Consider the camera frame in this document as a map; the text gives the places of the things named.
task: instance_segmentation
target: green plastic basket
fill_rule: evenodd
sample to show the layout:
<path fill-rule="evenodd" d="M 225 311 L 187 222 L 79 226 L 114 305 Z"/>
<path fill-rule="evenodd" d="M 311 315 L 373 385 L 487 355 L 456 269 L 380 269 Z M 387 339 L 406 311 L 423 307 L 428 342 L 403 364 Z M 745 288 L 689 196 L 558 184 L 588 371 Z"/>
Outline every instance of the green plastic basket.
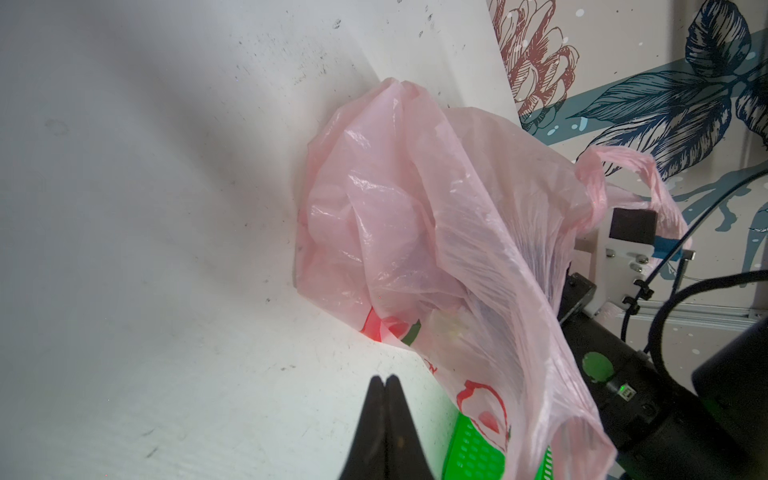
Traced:
<path fill-rule="evenodd" d="M 458 414 L 451 445 L 442 466 L 442 480 L 499 480 L 504 474 L 504 454 L 482 438 L 469 417 Z M 553 480 L 549 449 L 535 480 Z"/>

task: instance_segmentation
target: leaf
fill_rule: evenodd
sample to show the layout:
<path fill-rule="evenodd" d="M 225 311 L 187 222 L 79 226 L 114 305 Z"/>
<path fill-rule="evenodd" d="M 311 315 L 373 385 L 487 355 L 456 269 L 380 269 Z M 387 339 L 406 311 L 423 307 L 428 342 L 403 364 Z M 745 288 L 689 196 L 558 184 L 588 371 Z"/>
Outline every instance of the leaf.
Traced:
<path fill-rule="evenodd" d="M 574 117 L 621 123 L 687 107 L 709 83 L 682 71 L 641 73 L 603 92 Z"/>
<path fill-rule="evenodd" d="M 768 148 L 768 74 L 746 85 L 736 99 L 736 116 L 758 134 Z"/>
<path fill-rule="evenodd" d="M 730 75 L 750 52 L 752 39 L 738 7 L 727 0 L 707 0 L 688 27 L 685 59 L 703 77 Z"/>
<path fill-rule="evenodd" d="M 656 158 L 661 178 L 666 180 L 709 155 L 723 138 L 730 117 L 730 97 L 723 94 L 692 107 L 614 125 L 590 144 L 623 145 L 649 153 Z M 610 175 L 618 169 L 608 164 L 605 173 Z"/>

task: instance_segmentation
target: floral wallpaper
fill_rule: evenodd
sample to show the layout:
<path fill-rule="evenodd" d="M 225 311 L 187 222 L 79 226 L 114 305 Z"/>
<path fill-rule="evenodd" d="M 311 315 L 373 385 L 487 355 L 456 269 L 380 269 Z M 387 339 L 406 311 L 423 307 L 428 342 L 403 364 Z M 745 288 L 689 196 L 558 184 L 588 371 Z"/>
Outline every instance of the floral wallpaper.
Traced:
<path fill-rule="evenodd" d="M 568 95 L 568 89 L 575 79 L 579 55 L 560 28 L 550 27 L 554 2 L 537 7 L 524 0 L 510 9 L 503 0 L 491 0 L 488 6 L 521 124 L 544 143 L 604 129 L 590 145 L 624 145 L 652 154 L 671 190 L 677 175 L 713 161 L 713 149 L 735 122 L 742 123 L 741 128 L 746 127 L 755 142 L 768 149 L 768 35 L 766 30 L 750 31 L 750 21 L 764 18 L 748 21 L 735 2 L 701 2 L 695 16 L 680 26 L 687 28 L 680 60 L 576 95 Z M 688 191 L 674 191 L 686 221 L 698 217 L 741 179 L 767 168 L 768 154 L 764 159 L 743 166 L 734 155 L 731 161 L 736 170 L 701 185 L 686 182 Z M 618 169 L 605 165 L 606 175 Z M 721 205 L 722 222 L 716 232 L 731 231 L 736 222 L 737 215 L 729 207 L 734 198 L 754 194 L 756 188 L 758 194 L 764 194 L 755 184 Z M 753 218 L 746 245 L 741 244 L 740 269 L 760 268 L 756 255 L 768 233 L 768 203 L 756 211 L 739 213 Z M 673 275 L 673 270 L 667 270 L 662 277 L 670 280 Z"/>

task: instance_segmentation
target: plastic bag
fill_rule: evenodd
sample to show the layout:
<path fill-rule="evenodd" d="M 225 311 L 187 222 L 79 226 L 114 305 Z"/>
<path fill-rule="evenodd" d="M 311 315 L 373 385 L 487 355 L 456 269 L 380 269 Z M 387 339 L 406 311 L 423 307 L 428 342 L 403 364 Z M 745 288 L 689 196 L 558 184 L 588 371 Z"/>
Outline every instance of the plastic bag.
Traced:
<path fill-rule="evenodd" d="M 555 478 L 603 479 L 614 461 L 555 317 L 575 237 L 621 201 L 595 167 L 610 153 L 574 165 L 504 118 L 442 111 L 393 79 L 309 145 L 299 292 L 416 351 L 505 452 L 504 478 L 533 478 L 547 445 Z"/>

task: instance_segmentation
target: white surface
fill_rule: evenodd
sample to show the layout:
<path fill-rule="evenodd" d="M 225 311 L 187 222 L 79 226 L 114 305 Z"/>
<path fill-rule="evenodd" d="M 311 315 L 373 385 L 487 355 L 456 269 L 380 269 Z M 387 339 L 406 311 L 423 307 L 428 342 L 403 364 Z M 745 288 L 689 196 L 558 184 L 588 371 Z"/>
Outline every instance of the white surface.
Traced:
<path fill-rule="evenodd" d="M 439 473 L 455 410 L 296 295 L 294 198 L 385 77 L 515 106 L 482 0 L 357 3 L 2 3 L 0 478 L 336 478 L 393 372 Z"/>

